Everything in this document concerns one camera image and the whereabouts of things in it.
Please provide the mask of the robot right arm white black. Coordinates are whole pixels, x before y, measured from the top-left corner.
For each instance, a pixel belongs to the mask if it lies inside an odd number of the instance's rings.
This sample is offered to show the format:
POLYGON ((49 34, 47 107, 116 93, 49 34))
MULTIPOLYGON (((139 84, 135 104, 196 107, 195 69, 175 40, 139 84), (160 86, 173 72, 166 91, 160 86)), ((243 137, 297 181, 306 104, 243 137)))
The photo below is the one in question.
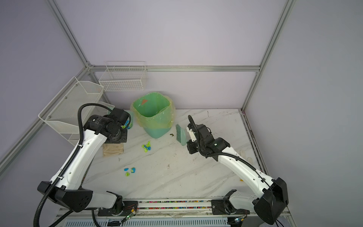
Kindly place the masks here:
POLYGON ((187 149, 190 154, 199 153, 205 158, 213 158, 233 171, 252 190, 253 196, 243 196, 236 189, 230 190, 223 197, 223 210, 226 215, 241 214, 232 225, 241 226, 247 211, 256 213, 269 225, 283 226, 280 215, 288 206, 286 182, 274 179, 263 173, 242 158, 223 138, 214 138, 211 130, 204 124, 197 125, 192 116, 188 116, 187 126, 190 140, 187 149))

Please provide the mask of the green plastic dustpan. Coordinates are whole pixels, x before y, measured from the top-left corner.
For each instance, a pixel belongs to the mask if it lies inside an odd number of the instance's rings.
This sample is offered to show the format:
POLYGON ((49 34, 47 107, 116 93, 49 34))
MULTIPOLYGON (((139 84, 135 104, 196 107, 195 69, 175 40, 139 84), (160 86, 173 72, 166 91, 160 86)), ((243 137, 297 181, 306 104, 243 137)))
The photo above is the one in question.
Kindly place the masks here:
POLYGON ((133 116, 133 112, 131 111, 126 111, 129 114, 129 117, 127 118, 127 121, 125 123, 125 125, 122 126, 123 129, 131 129, 133 126, 133 120, 134 120, 134 116, 133 116))

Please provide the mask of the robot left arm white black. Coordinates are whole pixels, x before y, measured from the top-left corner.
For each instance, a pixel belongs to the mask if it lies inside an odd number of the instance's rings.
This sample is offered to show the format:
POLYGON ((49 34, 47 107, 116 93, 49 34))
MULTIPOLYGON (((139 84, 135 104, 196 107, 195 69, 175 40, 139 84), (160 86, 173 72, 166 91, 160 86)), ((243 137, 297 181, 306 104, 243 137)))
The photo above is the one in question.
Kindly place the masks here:
POLYGON ((116 193, 95 192, 82 188, 83 178, 96 153, 104 144, 126 143, 131 115, 123 109, 108 109, 109 114, 93 115, 82 122, 82 111, 86 107, 106 106, 95 103, 83 104, 77 112, 79 140, 60 170, 50 181, 42 181, 38 191, 43 195, 36 209, 33 226, 40 225, 40 216, 47 200, 65 207, 68 212, 55 221, 55 227, 68 215, 83 210, 103 208, 118 216, 125 210, 123 197, 116 193))

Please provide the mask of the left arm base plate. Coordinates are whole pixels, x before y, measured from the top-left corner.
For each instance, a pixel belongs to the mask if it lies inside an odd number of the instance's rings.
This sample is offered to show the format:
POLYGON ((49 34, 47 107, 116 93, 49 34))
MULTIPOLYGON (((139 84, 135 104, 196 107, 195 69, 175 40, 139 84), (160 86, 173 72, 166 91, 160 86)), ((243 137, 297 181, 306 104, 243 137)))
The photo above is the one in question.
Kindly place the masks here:
POLYGON ((112 208, 101 208, 98 211, 99 217, 126 217, 132 213, 132 210, 136 211, 138 208, 138 201, 122 201, 117 202, 112 208))

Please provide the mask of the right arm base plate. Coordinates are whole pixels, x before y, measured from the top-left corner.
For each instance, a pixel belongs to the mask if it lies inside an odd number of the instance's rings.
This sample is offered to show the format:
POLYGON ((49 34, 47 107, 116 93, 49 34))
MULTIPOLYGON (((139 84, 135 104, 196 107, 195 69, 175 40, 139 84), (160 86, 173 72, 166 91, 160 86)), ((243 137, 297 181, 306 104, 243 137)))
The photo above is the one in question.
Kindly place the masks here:
POLYGON ((225 200, 211 200, 213 215, 249 215, 250 211, 244 209, 236 209, 225 200))

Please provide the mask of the green hand brush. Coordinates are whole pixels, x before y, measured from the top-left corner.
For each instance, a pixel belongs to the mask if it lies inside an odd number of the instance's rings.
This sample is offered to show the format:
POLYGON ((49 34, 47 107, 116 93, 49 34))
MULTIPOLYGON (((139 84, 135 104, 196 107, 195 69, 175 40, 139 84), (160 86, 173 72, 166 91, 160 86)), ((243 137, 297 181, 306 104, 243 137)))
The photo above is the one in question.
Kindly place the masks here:
POLYGON ((177 139, 177 141, 182 146, 185 146, 187 144, 187 138, 186 138, 185 130, 179 124, 177 124, 175 126, 175 128, 176 128, 176 139, 177 139))

